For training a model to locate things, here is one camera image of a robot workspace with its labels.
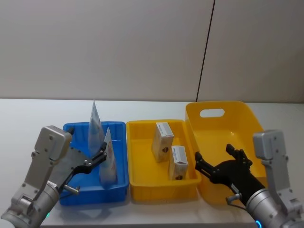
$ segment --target blue light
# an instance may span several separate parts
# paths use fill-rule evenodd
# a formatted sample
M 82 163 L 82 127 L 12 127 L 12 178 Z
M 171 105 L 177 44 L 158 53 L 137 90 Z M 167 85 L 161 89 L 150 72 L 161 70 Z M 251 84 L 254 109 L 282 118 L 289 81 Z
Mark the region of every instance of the blue light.
M 258 228 L 262 228 L 262 224 L 261 224 L 260 221 L 257 220 L 256 223 L 257 223 L 257 227 L 258 227 Z

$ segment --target basket handle hole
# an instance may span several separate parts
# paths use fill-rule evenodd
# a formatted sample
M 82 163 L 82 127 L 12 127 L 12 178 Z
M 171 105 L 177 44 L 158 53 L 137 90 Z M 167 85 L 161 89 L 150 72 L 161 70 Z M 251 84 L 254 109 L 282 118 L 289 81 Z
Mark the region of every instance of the basket handle hole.
M 209 117 L 221 117 L 225 114 L 224 109 L 204 109 L 202 110 L 199 115 L 203 118 L 209 118 Z

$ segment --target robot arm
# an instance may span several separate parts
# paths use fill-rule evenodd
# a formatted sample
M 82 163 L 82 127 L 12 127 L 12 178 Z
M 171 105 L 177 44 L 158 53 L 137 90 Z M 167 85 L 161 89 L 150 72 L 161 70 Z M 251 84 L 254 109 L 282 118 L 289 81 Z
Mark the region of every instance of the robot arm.
M 195 169 L 212 183 L 228 186 L 234 195 L 226 198 L 227 203 L 239 207 L 231 204 L 239 199 L 245 205 L 239 208 L 246 210 L 260 228 L 304 228 L 302 204 L 290 188 L 283 133 L 277 130 L 256 133 L 253 141 L 256 156 L 266 168 L 268 190 L 251 174 L 252 162 L 245 152 L 235 150 L 230 144 L 226 152 L 234 160 L 213 167 L 196 152 Z
M 41 129 L 26 178 L 11 199 L 11 206 L 1 216 L 1 227 L 40 227 L 63 189 L 78 194 L 79 190 L 67 185 L 72 177 L 78 173 L 89 174 L 106 160 L 106 143 L 89 158 L 70 147 L 72 134 L 73 129 L 65 132 L 55 126 Z

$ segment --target yellow basket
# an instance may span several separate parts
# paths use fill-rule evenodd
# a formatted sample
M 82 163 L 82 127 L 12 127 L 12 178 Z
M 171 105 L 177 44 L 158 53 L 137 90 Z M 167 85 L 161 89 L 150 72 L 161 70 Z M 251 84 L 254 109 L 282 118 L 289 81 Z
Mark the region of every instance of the yellow basket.
M 252 174 L 266 185 L 266 173 L 261 160 L 256 158 L 253 133 L 262 131 L 250 108 L 240 101 L 196 102 L 186 106 L 186 126 L 194 151 L 199 151 L 204 160 L 215 166 L 233 159 L 226 152 L 230 143 L 243 149 L 253 162 Z M 212 184 L 205 176 L 199 184 L 199 192 L 210 204 L 226 204 L 225 197 L 232 192 L 224 185 Z
M 157 163 L 151 145 L 156 122 L 168 122 L 174 134 L 173 145 L 186 149 L 188 170 L 186 179 L 169 180 L 169 162 Z M 128 161 L 131 195 L 134 201 L 180 200 L 197 197 L 201 181 L 195 170 L 194 151 L 182 120 L 142 120 L 127 123 Z

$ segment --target product box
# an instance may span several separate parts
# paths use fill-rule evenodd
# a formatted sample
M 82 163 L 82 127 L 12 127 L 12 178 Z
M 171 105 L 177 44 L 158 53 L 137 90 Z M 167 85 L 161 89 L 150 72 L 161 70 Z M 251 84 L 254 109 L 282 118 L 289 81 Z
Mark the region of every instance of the product box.
M 156 123 L 152 151 L 157 162 L 168 161 L 173 138 L 173 132 L 167 122 Z
M 173 146 L 170 151 L 169 179 L 183 180 L 188 168 L 187 155 L 184 146 Z

